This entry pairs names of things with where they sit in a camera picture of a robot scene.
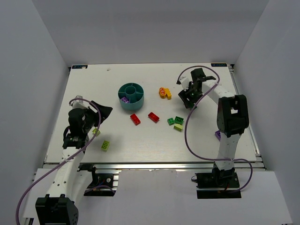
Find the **dark green lego brick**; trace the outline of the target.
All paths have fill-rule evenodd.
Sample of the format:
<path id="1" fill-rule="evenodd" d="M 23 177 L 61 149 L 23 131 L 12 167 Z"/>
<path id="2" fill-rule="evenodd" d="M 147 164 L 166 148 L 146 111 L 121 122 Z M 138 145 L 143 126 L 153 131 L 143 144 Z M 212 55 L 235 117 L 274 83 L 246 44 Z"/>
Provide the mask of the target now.
<path id="1" fill-rule="evenodd" d="M 174 122 L 175 124 L 183 125 L 184 119 L 182 117 L 176 116 Z"/>

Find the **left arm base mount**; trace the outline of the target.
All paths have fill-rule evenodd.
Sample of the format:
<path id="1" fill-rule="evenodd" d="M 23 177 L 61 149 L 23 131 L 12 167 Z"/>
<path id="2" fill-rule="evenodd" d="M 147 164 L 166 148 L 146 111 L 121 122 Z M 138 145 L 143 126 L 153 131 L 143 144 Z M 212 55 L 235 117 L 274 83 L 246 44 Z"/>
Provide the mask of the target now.
<path id="1" fill-rule="evenodd" d="M 84 196 L 94 196 L 94 197 L 113 197 L 117 190 L 119 173 L 96 173 L 98 176 L 97 185 L 90 190 L 85 192 Z"/>

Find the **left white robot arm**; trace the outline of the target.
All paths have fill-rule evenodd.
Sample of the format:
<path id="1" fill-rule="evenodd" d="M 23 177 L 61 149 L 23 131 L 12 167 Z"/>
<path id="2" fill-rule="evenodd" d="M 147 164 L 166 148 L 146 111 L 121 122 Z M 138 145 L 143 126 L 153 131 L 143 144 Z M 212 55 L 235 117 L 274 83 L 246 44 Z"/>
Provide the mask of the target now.
<path id="1" fill-rule="evenodd" d="M 70 103 L 69 126 L 63 135 L 62 160 L 55 169 L 54 180 L 44 197 L 36 200 L 35 208 L 41 225 L 76 225 L 78 204 L 89 185 L 96 185 L 92 165 L 81 165 L 85 150 L 91 142 L 88 133 L 99 128 L 112 112 L 112 107 L 94 101 L 85 107 L 82 98 Z"/>

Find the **purple lego brick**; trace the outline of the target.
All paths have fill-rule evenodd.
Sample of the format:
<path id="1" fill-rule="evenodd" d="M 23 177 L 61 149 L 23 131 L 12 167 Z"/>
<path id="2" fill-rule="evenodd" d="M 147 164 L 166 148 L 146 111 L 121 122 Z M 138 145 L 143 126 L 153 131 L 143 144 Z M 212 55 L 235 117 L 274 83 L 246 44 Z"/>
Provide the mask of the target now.
<path id="1" fill-rule="evenodd" d="M 221 134 L 219 130 L 215 132 L 215 136 L 219 141 L 221 140 Z"/>
<path id="2" fill-rule="evenodd" d="M 122 97 L 121 98 L 121 101 L 128 104 L 129 103 L 129 100 L 126 98 L 126 97 Z"/>

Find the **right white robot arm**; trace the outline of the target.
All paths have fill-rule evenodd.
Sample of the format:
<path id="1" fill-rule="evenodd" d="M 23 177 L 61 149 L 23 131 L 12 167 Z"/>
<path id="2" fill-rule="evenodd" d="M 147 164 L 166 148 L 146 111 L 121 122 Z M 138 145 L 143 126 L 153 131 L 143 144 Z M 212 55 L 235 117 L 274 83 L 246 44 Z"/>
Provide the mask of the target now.
<path id="1" fill-rule="evenodd" d="M 192 81 L 183 77 L 183 72 L 191 71 Z M 177 84 L 183 90 L 179 97 L 190 113 L 187 116 L 185 132 L 189 119 L 200 101 L 208 96 L 217 104 L 217 127 L 220 131 L 220 146 L 217 158 L 205 158 L 195 154 L 188 145 L 187 134 L 184 134 L 188 150 L 197 158 L 213 161 L 218 171 L 230 173 L 234 169 L 237 144 L 245 129 L 249 126 L 248 105 L 245 95 L 236 95 L 220 85 L 220 76 L 207 66 L 191 66 L 180 73 Z"/>

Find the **small lime lego brick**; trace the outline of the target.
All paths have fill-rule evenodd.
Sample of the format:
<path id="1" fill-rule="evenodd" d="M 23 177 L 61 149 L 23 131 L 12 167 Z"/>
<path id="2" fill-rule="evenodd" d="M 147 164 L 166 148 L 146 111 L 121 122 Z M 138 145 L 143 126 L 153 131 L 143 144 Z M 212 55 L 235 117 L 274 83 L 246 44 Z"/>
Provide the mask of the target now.
<path id="1" fill-rule="evenodd" d="M 94 128 L 94 129 L 92 130 L 92 133 L 93 133 L 93 135 L 98 136 L 101 132 L 99 131 L 99 129 Z"/>

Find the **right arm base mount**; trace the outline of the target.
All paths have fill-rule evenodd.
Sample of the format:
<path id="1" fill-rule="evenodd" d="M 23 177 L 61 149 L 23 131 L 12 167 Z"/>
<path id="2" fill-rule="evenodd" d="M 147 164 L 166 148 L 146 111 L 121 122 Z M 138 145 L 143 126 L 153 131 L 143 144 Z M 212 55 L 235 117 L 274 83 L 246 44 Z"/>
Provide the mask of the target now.
<path id="1" fill-rule="evenodd" d="M 239 179 L 235 172 L 231 178 L 219 180 L 212 173 L 196 173 L 191 181 L 196 184 L 197 199 L 240 199 Z"/>

